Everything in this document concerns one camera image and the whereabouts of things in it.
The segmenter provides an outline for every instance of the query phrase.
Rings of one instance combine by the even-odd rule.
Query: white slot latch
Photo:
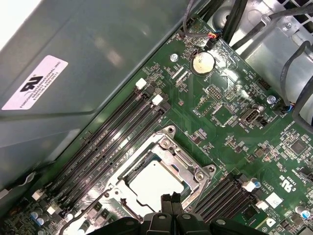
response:
[[[136,87],[138,90],[141,90],[142,88],[144,88],[144,86],[147,85],[147,82],[145,79],[141,78],[136,82]]]
[[[162,96],[160,96],[159,94],[157,94],[157,95],[153,98],[152,103],[157,106],[157,105],[159,105],[159,104],[162,102],[162,100],[163,100]]]

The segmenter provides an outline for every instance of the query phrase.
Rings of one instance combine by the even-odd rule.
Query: gray metal panel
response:
[[[0,106],[45,56],[69,65],[31,109],[0,111],[0,187],[54,160],[177,28],[187,3],[44,0],[0,53]]]

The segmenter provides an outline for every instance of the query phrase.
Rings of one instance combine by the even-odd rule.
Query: integrated circuit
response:
[[[297,140],[292,146],[291,149],[297,154],[300,155],[306,149],[305,143],[301,140]]]

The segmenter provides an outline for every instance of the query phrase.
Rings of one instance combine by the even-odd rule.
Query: mounting screw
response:
[[[226,224],[226,222],[224,220],[222,220],[222,219],[218,219],[216,221],[216,223],[219,224],[219,225],[225,225]]]
[[[203,172],[201,172],[201,171],[197,172],[197,173],[196,173],[196,179],[197,179],[198,181],[203,180],[203,179],[204,179],[204,174],[203,174]]]
[[[170,144],[171,144],[171,142],[168,139],[163,139],[161,141],[161,146],[164,148],[167,148]]]
[[[274,104],[276,102],[276,97],[273,95],[270,95],[266,98],[266,101],[268,104]]]
[[[176,62],[176,61],[178,61],[178,55],[177,54],[171,54],[171,56],[170,56],[170,60],[172,61],[172,62]]]
[[[190,216],[190,215],[188,215],[188,214],[183,214],[183,215],[182,215],[182,218],[184,218],[184,219],[190,219],[190,218],[191,218],[191,216]]]
[[[291,29],[291,27],[292,27],[292,24],[291,24],[291,23],[285,24],[285,29],[286,29],[286,30]]]

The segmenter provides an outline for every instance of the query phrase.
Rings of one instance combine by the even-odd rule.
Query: black plastic part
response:
[[[210,38],[210,39],[207,41],[206,45],[204,46],[204,49],[205,49],[205,50],[212,50],[213,47],[214,47],[214,45],[219,41],[220,38],[221,38],[221,34],[219,34],[219,35],[217,36],[217,38]]]

